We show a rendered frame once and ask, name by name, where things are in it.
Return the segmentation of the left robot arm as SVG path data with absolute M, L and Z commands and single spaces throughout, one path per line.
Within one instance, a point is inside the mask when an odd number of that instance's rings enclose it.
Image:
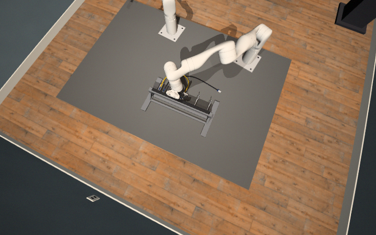
M 181 61 L 181 67 L 177 69 L 174 62 L 168 61 L 164 65 L 164 71 L 169 80 L 172 90 L 166 91 L 166 94 L 175 99 L 179 99 L 178 92 L 183 89 L 181 77 L 188 72 L 199 69 L 216 52 L 218 52 L 221 64 L 229 64 L 235 61 L 241 54 L 242 61 L 245 64 L 253 62 L 265 42 L 271 36 L 272 30 L 265 24 L 259 24 L 254 29 L 240 36 L 235 44 L 234 41 L 225 41 L 219 43 L 193 57 Z

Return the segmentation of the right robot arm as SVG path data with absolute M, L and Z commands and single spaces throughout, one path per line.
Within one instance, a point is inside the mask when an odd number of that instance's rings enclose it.
M 174 35 L 177 32 L 175 0 L 162 0 L 162 2 L 167 33 Z

